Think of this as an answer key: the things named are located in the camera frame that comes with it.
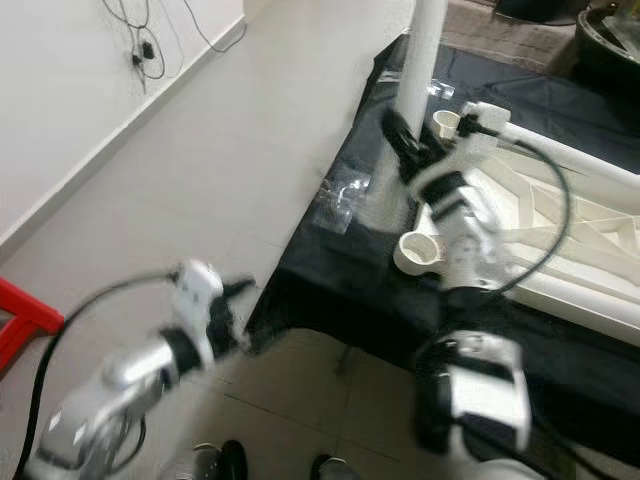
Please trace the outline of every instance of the plastic bag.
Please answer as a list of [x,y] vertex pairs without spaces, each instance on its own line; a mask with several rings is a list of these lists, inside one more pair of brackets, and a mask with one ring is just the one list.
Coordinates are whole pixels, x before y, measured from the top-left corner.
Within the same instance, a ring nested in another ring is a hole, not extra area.
[[371,176],[340,165],[326,178],[316,196],[312,223],[343,235],[357,212]]

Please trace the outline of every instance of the tile floor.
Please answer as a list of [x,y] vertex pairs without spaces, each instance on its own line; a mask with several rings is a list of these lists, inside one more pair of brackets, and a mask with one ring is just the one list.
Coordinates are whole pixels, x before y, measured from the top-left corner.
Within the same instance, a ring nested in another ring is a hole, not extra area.
[[[0,275],[61,311],[107,282],[185,257],[259,289],[347,134],[373,56],[409,22],[411,0],[275,0],[246,38],[206,66],[58,211]],[[101,304],[71,331],[48,373],[41,419],[119,347],[170,320],[169,291]],[[36,341],[0,385],[0,477],[17,460]],[[366,480],[453,478],[464,466],[419,452],[411,376],[296,331],[259,358],[237,355],[186,381],[148,417],[147,445],[121,478],[153,478],[194,442],[241,440],[251,478],[299,480],[315,455],[346,457]]]

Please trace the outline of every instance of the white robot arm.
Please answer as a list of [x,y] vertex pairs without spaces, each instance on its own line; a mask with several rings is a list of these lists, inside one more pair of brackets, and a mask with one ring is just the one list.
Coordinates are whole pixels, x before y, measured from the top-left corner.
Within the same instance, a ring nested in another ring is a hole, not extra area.
[[464,177],[497,146],[496,136],[483,129],[499,133],[509,112],[468,104],[463,114],[467,121],[462,128],[471,123],[475,131],[459,131],[455,144],[430,132],[419,143],[392,110],[382,119],[383,133],[398,156],[401,181],[417,202],[429,204],[447,248],[441,327],[416,358],[419,439],[431,450],[449,451],[455,423],[473,417],[484,429],[499,430],[512,448],[524,450],[531,413],[521,349],[478,321],[491,292],[508,281],[508,256],[483,192]]
[[72,392],[46,423],[26,475],[37,480],[101,479],[131,428],[182,376],[211,370],[231,352],[233,315],[227,300],[252,282],[224,285],[198,261],[177,276],[176,323],[156,332],[142,347],[112,358]]

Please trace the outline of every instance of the black electrical cable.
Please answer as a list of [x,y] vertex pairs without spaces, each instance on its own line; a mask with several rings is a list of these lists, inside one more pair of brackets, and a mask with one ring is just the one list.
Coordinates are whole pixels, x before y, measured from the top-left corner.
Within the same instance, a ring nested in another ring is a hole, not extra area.
[[551,442],[562,450],[567,456],[569,456],[575,463],[584,468],[587,472],[600,480],[617,480],[616,477],[603,472],[589,460],[584,458],[565,440],[560,432],[558,432],[553,425],[547,419],[540,414],[539,411],[531,405],[533,410],[533,423],[536,425],[542,433],[544,433]]
[[47,348],[42,354],[40,363],[38,364],[38,370],[36,371],[36,377],[33,382],[33,392],[31,394],[31,406],[29,408],[29,419],[27,420],[27,431],[25,434],[24,443],[22,445],[22,453],[20,454],[20,460],[16,472],[13,476],[13,480],[21,480],[24,474],[24,469],[31,455],[31,448],[33,447],[33,440],[36,435],[36,427],[38,425],[38,414],[40,412],[40,400],[42,399],[42,390],[44,388],[44,380],[47,374],[47,368],[49,368],[49,362],[55,352],[58,343],[62,337],[67,333],[69,328],[76,322],[82,313],[84,313],[90,306],[99,300],[120,291],[125,288],[131,288],[137,285],[143,285],[146,283],[157,282],[159,280],[168,280],[175,282],[177,279],[178,270],[152,272],[140,276],[130,278],[118,283],[114,283],[102,290],[99,290],[80,305],[71,311],[71,313],[65,318],[65,322],[60,331],[49,341]]
[[522,463],[523,465],[529,467],[534,472],[539,473],[545,478],[545,480],[561,480],[561,478],[558,475],[548,471],[544,467],[541,467],[530,458],[518,452],[516,449],[510,446],[507,446],[502,442],[499,442],[498,440],[491,437],[490,435],[485,434],[482,430],[480,430],[479,428],[476,428],[471,422],[467,421],[465,417],[455,419],[454,422],[460,425],[465,432],[483,441],[484,443],[489,445],[491,448],[495,449],[501,455],[504,455],[505,457],[516,460]]
[[207,38],[207,36],[200,29],[200,25],[198,24],[198,20],[196,19],[196,14],[193,13],[193,9],[191,8],[191,5],[189,5],[189,2],[187,0],[182,0],[182,1],[184,2],[184,5],[187,7],[187,10],[189,10],[189,14],[191,15],[191,18],[193,19],[193,24],[195,25],[196,30],[198,31],[200,36],[204,39],[204,41],[207,42],[207,45],[209,45],[209,48],[211,48],[211,50],[213,50],[214,52],[227,53],[231,49],[231,47],[233,47],[236,43],[238,43],[240,40],[242,40],[244,38],[245,34],[247,33],[247,24],[245,23],[244,27],[242,28],[242,33],[240,34],[238,39],[235,40],[230,45],[228,45],[226,48],[223,48],[222,50],[220,50],[219,48],[216,48],[216,47],[213,46],[213,44],[209,41],[209,38]]
[[140,433],[138,434],[138,441],[136,442],[135,448],[129,455],[127,455],[127,458],[125,458],[122,462],[120,462],[116,466],[111,467],[111,470],[109,471],[109,475],[115,475],[116,473],[120,473],[123,469],[127,467],[127,465],[129,465],[138,456],[138,454],[140,453],[140,450],[142,450],[144,441],[147,438],[147,419],[145,418],[144,415],[140,417],[140,422],[138,422],[138,425],[140,425],[139,427]]
[[140,64],[138,65],[138,68],[140,69],[140,71],[142,72],[142,74],[147,77],[150,78],[151,80],[160,80],[162,77],[164,77],[164,74],[166,72],[166,64],[164,61],[164,54],[162,53],[162,48],[160,48],[160,42],[158,41],[158,37],[156,37],[156,35],[148,28],[148,27],[144,27],[138,30],[138,45],[140,44],[140,32],[141,31],[145,31],[148,32],[149,35],[151,35],[151,38],[153,38],[154,43],[156,44],[156,47],[158,47],[158,55],[160,57],[160,73],[158,75],[149,75],[145,70],[144,70],[144,65]]
[[129,22],[129,19],[127,18],[127,14],[125,12],[124,9],[124,5],[122,4],[122,0],[119,0],[120,3],[120,9],[122,10],[122,16],[118,15],[109,5],[109,3],[107,2],[107,0],[102,0],[102,4],[105,6],[105,8],[107,9],[107,11],[115,18],[117,18],[118,20],[120,20],[121,22],[125,23],[129,28],[144,28],[147,25],[149,25],[149,17],[150,17],[150,11],[149,11],[149,0],[145,0],[145,20],[143,23],[141,23],[140,25],[135,25]]
[[[107,11],[117,20],[119,20],[120,22],[124,23],[124,25],[127,27],[128,31],[129,31],[129,37],[131,39],[131,59],[133,62],[134,67],[136,68],[136,70],[138,71],[138,74],[140,76],[140,82],[142,83],[142,88],[144,90],[144,93],[146,93],[146,82],[145,82],[145,78],[151,79],[151,80],[160,80],[161,78],[164,77],[165,73],[166,73],[166,63],[165,63],[165,59],[164,59],[164,53],[162,52],[162,47],[160,46],[160,42],[158,41],[158,37],[155,35],[155,33],[153,33],[153,31],[149,28],[149,18],[151,16],[151,12],[150,12],[150,8],[149,8],[149,0],[145,0],[145,20],[143,23],[141,23],[140,25],[136,25],[133,24],[129,21],[129,16],[127,15],[127,10],[124,6],[124,2],[123,0],[118,0],[118,4],[120,5],[120,10],[121,10],[121,15],[118,15],[115,10],[113,10],[111,8],[111,6],[107,3],[107,0],[102,0],[103,5],[105,6],[105,8],[107,9]],[[143,55],[140,54],[140,52],[136,53],[136,46],[138,46],[138,48],[140,48],[140,32],[141,31],[145,31],[148,32],[149,35],[152,37],[156,48],[157,48],[157,52],[160,58],[160,73],[158,75],[151,75],[149,73],[147,73],[144,69],[144,65],[143,65]]]
[[500,288],[497,288],[495,290],[488,290],[487,295],[489,295],[490,297],[484,302],[485,304],[499,297],[503,293],[511,290],[513,287],[523,282],[524,280],[529,278],[531,275],[533,275],[535,272],[540,270],[540,268],[542,268],[558,252],[560,247],[562,247],[562,243],[567,238],[569,234],[569,228],[571,227],[571,215],[572,215],[571,188],[569,187],[569,182],[567,181],[567,178],[562,172],[562,168],[560,167],[560,165],[558,165],[555,160],[549,157],[542,150],[534,147],[528,142],[525,142],[523,140],[517,140],[513,144],[517,147],[520,147],[534,154],[542,162],[547,164],[547,166],[549,166],[549,168],[551,168],[551,170],[555,174],[558,180],[558,183],[560,184],[560,188],[562,189],[562,195],[563,195],[562,226],[558,231],[555,241],[553,242],[551,247],[547,250],[547,253],[545,253],[540,260],[538,260],[533,266],[531,266],[527,271],[525,271],[521,275],[518,275],[512,280],[509,280]]
[[176,68],[176,73],[172,76],[167,76],[166,78],[176,78],[182,72],[182,67],[184,66],[184,50],[182,48],[182,42],[180,41],[180,35],[176,30],[176,27],[171,19],[171,15],[169,15],[169,10],[167,6],[164,4],[164,0],[158,0],[160,2],[160,7],[164,13],[165,18],[167,19],[167,23],[169,23],[169,27],[171,27],[171,31],[173,32],[173,37],[176,40],[176,46],[178,47],[178,51],[180,52],[180,65]]

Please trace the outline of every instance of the black cloth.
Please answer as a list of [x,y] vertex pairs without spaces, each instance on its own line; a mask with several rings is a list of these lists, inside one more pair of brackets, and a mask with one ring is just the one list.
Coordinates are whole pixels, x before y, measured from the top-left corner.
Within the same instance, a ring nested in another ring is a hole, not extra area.
[[[377,58],[354,126],[327,174],[349,167],[372,173],[382,147],[380,114],[391,104],[406,37]],[[467,100],[508,108],[513,122],[640,171],[629,105],[571,83],[441,47],[434,77],[456,88],[431,99],[427,118]],[[438,328],[438,278],[408,277],[391,255],[399,235],[370,231],[355,219],[344,235],[314,224],[317,195],[287,246],[248,323],[256,351],[290,328],[310,328],[412,370],[415,351]],[[415,219],[407,218],[407,230]],[[551,315],[513,304],[495,312],[496,331],[524,349],[536,407],[579,443],[640,465],[640,350]]]

